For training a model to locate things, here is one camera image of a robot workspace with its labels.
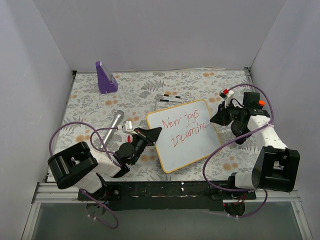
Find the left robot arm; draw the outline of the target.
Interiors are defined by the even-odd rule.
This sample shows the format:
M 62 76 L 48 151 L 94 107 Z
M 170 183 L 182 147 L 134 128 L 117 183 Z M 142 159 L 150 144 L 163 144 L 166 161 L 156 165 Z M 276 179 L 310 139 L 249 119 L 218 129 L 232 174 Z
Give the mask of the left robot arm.
M 122 130 L 132 136 L 132 140 L 123 143 L 116 152 L 105 149 L 105 154 L 91 149 L 84 141 L 53 154 L 52 141 L 55 135 L 51 137 L 47 163 L 59 189 L 77 187 L 89 192 L 95 200 L 103 199 L 107 191 L 101 175 L 120 178 L 128 173 L 128 166 L 137 163 L 146 147 L 155 145 L 163 128 L 133 128 L 131 122 L 126 121 L 123 125 L 107 129 Z

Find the yellow framed whiteboard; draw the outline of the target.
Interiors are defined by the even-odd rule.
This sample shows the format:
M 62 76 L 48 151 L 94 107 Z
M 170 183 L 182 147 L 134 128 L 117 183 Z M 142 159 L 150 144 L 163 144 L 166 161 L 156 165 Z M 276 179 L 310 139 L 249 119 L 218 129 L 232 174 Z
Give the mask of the yellow framed whiteboard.
M 204 99 L 159 109 L 146 115 L 150 129 L 162 127 L 155 143 L 162 170 L 169 174 L 208 157 L 221 140 L 210 122 L 212 114 Z

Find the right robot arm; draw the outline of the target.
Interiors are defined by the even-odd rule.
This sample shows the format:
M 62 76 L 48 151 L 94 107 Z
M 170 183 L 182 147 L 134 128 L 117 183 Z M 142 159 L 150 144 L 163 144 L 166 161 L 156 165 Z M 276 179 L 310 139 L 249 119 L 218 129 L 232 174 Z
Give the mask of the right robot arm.
M 231 126 L 236 144 L 243 144 L 253 137 L 261 148 L 254 167 L 249 172 L 234 172 L 228 177 L 226 192 L 237 199 L 247 190 L 264 189 L 291 192 L 294 189 L 299 168 L 300 154 L 288 148 L 277 135 L 264 101 L 257 92 L 245 92 L 243 101 L 235 106 L 234 92 L 224 89 L 219 94 L 223 102 L 210 122 L 220 126 Z

